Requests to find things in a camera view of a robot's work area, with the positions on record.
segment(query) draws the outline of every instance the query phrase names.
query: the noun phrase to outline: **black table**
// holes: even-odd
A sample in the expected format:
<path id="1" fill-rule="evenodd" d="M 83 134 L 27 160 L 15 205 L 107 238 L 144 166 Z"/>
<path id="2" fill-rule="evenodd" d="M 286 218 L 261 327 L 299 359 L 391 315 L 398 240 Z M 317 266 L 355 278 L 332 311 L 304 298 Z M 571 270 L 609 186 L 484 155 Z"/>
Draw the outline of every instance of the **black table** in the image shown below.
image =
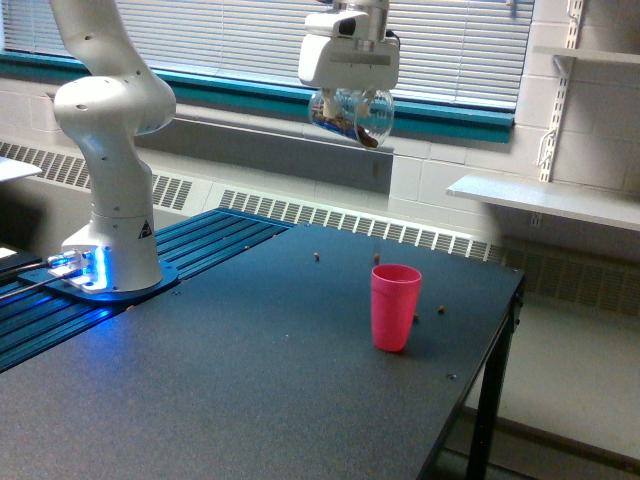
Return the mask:
<path id="1" fill-rule="evenodd" d="M 420 321 L 400 355 L 371 346 L 375 254 L 424 275 Z M 293 228 L 3 373 L 0 471 L 426 478 L 486 362 L 468 472 L 481 479 L 522 281 L 495 265 Z"/>

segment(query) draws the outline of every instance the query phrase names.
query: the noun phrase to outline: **window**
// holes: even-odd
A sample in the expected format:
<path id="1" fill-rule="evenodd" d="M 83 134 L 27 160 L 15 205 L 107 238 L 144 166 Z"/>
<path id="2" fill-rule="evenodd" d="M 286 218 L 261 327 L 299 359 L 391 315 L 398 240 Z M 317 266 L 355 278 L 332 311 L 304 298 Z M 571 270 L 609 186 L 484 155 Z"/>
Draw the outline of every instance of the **window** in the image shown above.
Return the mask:
<path id="1" fill-rule="evenodd" d="M 515 109 L 534 0 L 392 1 L 402 39 L 401 99 Z M 47 0 L 2 0 L 7 50 L 66 55 Z M 300 85 L 312 0 L 117 0 L 134 44 L 156 68 Z"/>

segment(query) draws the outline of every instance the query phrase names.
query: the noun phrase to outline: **teal window frame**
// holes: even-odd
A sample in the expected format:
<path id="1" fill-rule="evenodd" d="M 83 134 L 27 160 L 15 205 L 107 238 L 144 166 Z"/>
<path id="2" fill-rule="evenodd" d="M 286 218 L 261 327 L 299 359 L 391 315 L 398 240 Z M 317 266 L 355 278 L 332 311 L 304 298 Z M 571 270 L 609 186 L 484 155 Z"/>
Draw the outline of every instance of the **teal window frame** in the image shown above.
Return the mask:
<path id="1" fill-rule="evenodd" d="M 313 91 L 262 82 L 235 80 L 154 69 L 173 88 L 178 101 L 197 101 L 221 108 L 234 107 L 306 119 Z M 42 83 L 76 80 L 88 75 L 76 59 L 42 54 L 0 51 L 0 76 Z M 513 112 L 437 105 L 396 99 L 394 134 L 425 134 L 508 143 Z"/>

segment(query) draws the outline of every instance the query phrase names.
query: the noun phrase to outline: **pink plastic cup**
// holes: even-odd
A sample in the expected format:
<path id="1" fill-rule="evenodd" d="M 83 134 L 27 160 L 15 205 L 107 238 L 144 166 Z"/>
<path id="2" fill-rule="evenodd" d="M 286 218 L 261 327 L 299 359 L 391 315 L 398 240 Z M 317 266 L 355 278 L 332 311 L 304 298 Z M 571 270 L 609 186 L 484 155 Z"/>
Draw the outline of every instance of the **pink plastic cup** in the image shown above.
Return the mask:
<path id="1" fill-rule="evenodd" d="M 422 274 L 406 265 L 384 264 L 371 272 L 371 332 L 376 348 L 399 352 L 407 344 Z"/>

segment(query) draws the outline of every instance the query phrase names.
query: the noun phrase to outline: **clear plastic cup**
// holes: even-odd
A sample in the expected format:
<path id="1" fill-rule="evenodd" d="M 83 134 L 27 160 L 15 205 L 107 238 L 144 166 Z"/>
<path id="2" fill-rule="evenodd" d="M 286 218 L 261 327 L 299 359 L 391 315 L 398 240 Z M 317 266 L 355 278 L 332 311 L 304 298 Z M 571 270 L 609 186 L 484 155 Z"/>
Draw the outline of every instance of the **clear plastic cup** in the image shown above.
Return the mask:
<path id="1" fill-rule="evenodd" d="M 366 148 L 378 148 L 393 128 L 394 103 L 388 91 L 317 91 L 309 101 L 309 121 Z"/>

